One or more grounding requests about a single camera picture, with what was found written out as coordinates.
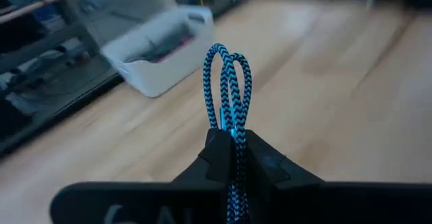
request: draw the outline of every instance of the white plastic bin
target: white plastic bin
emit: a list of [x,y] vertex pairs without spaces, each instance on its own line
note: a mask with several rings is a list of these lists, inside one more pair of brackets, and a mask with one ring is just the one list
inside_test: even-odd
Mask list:
[[[175,27],[186,24],[194,38],[157,63],[131,58],[161,42]],[[179,6],[156,15],[151,21],[111,41],[102,54],[125,81],[146,96],[163,94],[203,65],[213,44],[213,16],[210,9]]]

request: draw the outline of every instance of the blue braided cable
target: blue braided cable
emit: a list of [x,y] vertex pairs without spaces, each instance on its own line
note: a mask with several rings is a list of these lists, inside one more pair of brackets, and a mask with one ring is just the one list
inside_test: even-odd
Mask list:
[[[211,128],[218,128],[213,96],[211,94],[211,63],[219,53],[222,57],[223,66],[221,71],[221,111],[224,119],[224,130],[232,133],[235,147],[235,176],[231,179],[228,188],[227,222],[248,222],[248,201],[246,195],[246,123],[247,113],[252,96],[252,74],[246,58],[238,53],[229,54],[228,50],[221,44],[215,44],[207,53],[203,68],[203,85],[207,113]],[[234,61],[238,61],[244,74],[243,101],[238,88],[238,79],[234,68]]]

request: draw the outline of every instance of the floor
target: floor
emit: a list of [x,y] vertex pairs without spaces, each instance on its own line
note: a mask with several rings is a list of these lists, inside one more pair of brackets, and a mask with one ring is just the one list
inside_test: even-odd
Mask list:
[[[252,69],[247,128],[288,158],[326,180],[432,181],[432,16],[248,0],[215,30]],[[121,84],[3,161],[4,223],[48,223],[54,194],[77,181],[173,179],[209,127],[201,76],[157,99]]]

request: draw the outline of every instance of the white basket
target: white basket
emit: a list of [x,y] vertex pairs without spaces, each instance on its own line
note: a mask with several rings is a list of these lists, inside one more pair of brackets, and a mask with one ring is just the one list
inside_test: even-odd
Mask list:
[[[175,27],[187,24],[194,38],[162,61],[128,62],[158,43]],[[127,83],[146,96],[159,96],[203,65],[213,44],[213,16],[210,9],[179,6],[156,15],[151,21],[129,31],[102,48],[102,54],[117,68]]]

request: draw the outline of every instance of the wooden floor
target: wooden floor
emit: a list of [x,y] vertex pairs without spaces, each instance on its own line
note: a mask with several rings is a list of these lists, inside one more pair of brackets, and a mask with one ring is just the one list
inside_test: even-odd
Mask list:
[[[248,0],[215,36],[252,68],[247,128],[290,159],[327,180],[432,181],[432,16]],[[2,223],[48,223],[51,198],[77,181],[173,179],[209,127],[201,76],[157,99],[122,84],[2,162]]]

